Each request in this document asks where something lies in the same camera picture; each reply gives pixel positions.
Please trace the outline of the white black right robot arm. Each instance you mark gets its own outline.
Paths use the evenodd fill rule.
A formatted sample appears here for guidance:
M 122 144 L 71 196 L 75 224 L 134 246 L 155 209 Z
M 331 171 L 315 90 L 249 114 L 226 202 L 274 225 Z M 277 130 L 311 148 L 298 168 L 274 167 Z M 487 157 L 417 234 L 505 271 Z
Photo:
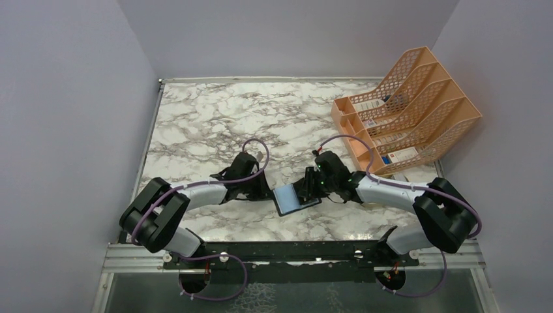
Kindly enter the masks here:
M 412 250 L 436 247 L 453 254 L 471 237 L 479 220 L 452 184 L 441 177 L 428 184 L 407 185 L 363 171 L 350 171 L 333 152 L 315 158 L 293 184 L 299 203 L 337 194 L 343 202 L 378 203 L 413 213 L 415 224 L 388 229 L 378 240 L 377 259 L 392 265 Z

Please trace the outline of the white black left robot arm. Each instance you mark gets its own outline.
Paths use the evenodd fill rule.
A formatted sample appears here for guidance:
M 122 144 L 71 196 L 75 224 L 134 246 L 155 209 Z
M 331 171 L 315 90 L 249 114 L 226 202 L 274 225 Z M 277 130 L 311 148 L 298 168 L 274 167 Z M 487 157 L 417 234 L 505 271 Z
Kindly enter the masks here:
M 205 250 L 198 235 L 180 226 L 185 213 L 207 205 L 221 205 L 239 195 L 247 201 L 271 198 L 262 167 L 246 152 L 240 152 L 230 166 L 210 175 L 204 183 L 173 187 L 155 177 L 127 207 L 119 225 L 148 251 L 176 252 L 182 262 L 195 268 L 204 262 Z

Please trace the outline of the black leather card holder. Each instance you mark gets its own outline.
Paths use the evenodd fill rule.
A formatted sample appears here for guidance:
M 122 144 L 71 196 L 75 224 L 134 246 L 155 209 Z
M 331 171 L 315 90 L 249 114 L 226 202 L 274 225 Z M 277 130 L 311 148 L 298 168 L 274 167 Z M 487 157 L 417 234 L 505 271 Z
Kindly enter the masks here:
M 308 198 L 305 200 L 298 195 L 302 187 L 301 180 L 296 183 L 290 183 L 284 186 L 273 189 L 272 199 L 279 216 L 286 216 L 303 209 L 319 205 L 322 200 L 320 198 Z

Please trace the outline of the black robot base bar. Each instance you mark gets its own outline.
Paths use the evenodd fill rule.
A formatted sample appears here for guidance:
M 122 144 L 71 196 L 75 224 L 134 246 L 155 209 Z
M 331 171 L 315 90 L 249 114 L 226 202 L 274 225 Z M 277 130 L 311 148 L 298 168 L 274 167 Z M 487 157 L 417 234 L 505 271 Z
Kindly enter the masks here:
M 417 267 L 405 254 L 395 259 L 377 255 L 376 240 L 206 242 L 191 261 L 169 252 L 163 268 L 180 278 L 214 284 L 373 283 L 376 273 Z

